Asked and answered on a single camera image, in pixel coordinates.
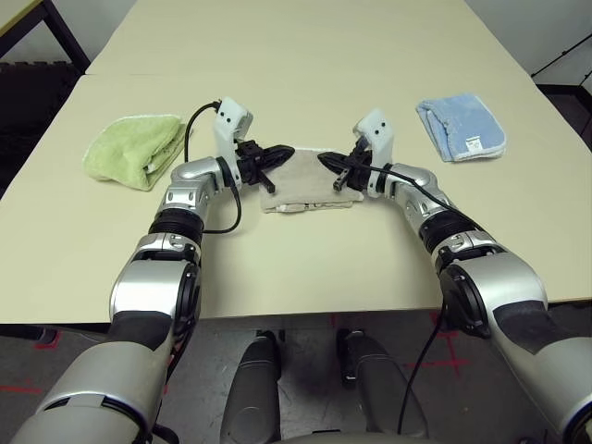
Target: white wall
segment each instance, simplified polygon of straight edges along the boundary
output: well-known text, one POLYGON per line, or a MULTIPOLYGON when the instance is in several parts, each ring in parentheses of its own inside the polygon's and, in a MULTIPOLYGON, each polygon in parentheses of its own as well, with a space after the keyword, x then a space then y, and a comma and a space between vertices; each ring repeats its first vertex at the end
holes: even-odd
MULTIPOLYGON (((510 54, 532 74, 592 32, 592 0, 466 0, 510 54)), ((535 77, 577 85, 592 69, 592 39, 535 77)), ((592 77, 584 85, 592 93, 592 77)))
MULTIPOLYGON (((528 73, 542 68, 562 50, 592 32, 592 0, 466 2, 528 73)), ((87 56, 94 59, 135 0, 54 0, 54 3, 87 56)), ((2 61, 67 59, 42 23, 2 61)), ((578 84, 590 69, 592 39, 536 76, 535 80, 539 83, 578 84)), ((592 92, 592 77, 585 86, 592 92)))
MULTIPOLYGON (((86 55, 93 60, 136 0, 53 0, 53 2, 86 55)), ((3 62, 53 62, 68 60, 68 56, 42 22, 1 60, 3 62)))

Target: blue towel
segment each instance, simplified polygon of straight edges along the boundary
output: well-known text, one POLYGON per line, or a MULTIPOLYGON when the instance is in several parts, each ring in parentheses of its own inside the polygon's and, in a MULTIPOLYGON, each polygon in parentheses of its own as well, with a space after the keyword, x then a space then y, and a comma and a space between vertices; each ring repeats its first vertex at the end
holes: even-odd
POLYGON ((424 100, 415 109, 444 162, 499 157, 506 151, 503 129, 476 95, 424 100))

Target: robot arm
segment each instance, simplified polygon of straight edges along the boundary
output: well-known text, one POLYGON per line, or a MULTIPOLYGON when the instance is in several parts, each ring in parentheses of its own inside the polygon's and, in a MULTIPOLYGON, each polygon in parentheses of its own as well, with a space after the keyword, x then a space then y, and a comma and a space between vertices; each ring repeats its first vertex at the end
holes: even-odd
POLYGON ((273 189, 262 170, 293 153, 282 145, 262 149, 243 142, 252 119, 231 99, 221 102, 215 122, 220 156, 173 170, 148 234, 114 285, 105 341, 74 361, 14 444, 161 442, 162 427, 154 426, 164 385, 199 316, 208 207, 225 188, 237 191, 241 181, 273 189))
POLYGON ((359 140, 349 156, 319 155, 339 174, 334 188, 347 183, 401 208, 431 254, 449 323, 493 340, 564 442, 579 442, 586 423, 592 427, 592 339, 578 338, 554 323, 535 271, 455 211, 433 173, 389 163, 385 152, 390 153, 393 131, 382 112, 372 111, 353 132, 359 140))

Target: folded green towel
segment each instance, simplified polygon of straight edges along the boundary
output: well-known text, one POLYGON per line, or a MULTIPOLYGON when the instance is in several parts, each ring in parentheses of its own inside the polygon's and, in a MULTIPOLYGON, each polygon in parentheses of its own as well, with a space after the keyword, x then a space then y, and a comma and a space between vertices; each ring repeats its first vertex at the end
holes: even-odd
POLYGON ((82 159, 86 174, 149 191, 181 150, 180 117, 123 117, 103 130, 82 159))

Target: towel label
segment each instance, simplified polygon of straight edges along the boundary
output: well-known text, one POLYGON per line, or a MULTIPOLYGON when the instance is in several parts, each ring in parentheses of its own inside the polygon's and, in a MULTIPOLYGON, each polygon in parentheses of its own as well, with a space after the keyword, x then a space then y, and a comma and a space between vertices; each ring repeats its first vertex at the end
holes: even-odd
POLYGON ((483 145, 481 145, 481 137, 479 136, 470 137, 466 139, 464 143, 466 144, 466 148, 467 150, 469 150, 469 153, 480 153, 483 151, 483 145))

